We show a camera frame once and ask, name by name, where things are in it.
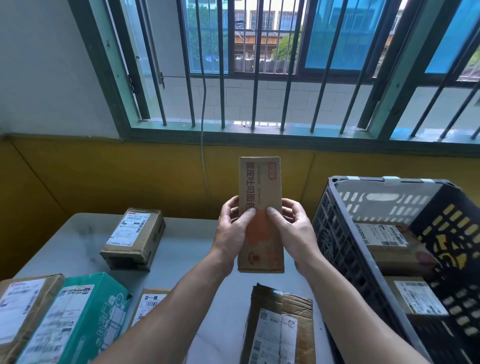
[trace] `person's right hand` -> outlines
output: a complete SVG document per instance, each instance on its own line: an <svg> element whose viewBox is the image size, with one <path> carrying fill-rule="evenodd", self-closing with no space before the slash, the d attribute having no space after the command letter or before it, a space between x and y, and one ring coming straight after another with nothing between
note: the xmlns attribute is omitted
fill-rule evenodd
<svg viewBox="0 0 480 364"><path fill-rule="evenodd" d="M299 202L282 198L282 214L272 207L267 209L269 218L280 231L280 238L287 252L295 260L300 274L312 257L321 256L313 226Z"/></svg>

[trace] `teal box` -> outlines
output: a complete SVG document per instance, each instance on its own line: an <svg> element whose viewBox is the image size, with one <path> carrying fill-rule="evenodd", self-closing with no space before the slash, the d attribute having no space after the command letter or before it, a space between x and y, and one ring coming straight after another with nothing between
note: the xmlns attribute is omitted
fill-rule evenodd
<svg viewBox="0 0 480 364"><path fill-rule="evenodd" d="M17 364L87 364L118 338L130 298L107 273L67 278Z"/></svg>

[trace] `person's left hand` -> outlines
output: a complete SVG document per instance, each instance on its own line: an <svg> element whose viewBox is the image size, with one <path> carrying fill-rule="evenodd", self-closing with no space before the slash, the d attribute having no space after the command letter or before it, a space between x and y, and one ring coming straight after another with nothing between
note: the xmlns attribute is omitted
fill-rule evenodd
<svg viewBox="0 0 480 364"><path fill-rule="evenodd" d="M239 197L229 199L222 206L215 239L212 245L212 253L217 253L225 265L226 274L233 269L235 258L245 240L245 229L255 216L255 209L250 208L239 217Z"/></svg>

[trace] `table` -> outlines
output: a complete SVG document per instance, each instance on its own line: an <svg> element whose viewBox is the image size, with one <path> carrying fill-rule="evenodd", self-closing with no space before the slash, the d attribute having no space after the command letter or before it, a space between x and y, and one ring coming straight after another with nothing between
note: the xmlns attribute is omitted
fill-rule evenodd
<svg viewBox="0 0 480 364"><path fill-rule="evenodd" d="M166 229L150 272L111 271L100 250L122 215L80 213L73 215L15 278L63 273L66 277L107 272L133 295L122 332L143 288L172 289L209 251L216 220L165 218ZM312 298L306 280L285 251L284 274L239 273L237 267L224 280L190 347L187 364L238 363L250 308L252 287L258 283ZM313 305L317 363L333 364L320 310Z"/></svg>

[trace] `plastic crate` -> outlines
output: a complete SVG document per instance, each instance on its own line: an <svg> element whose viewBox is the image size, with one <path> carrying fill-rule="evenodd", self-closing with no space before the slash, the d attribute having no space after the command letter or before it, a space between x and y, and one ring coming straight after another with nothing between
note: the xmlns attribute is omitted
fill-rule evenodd
<svg viewBox="0 0 480 364"><path fill-rule="evenodd" d="M450 316L409 321L353 220L408 224L440 263L427 282ZM480 362L480 209L457 186L427 179L331 177L312 223L324 256L423 356L435 364Z"/></svg>

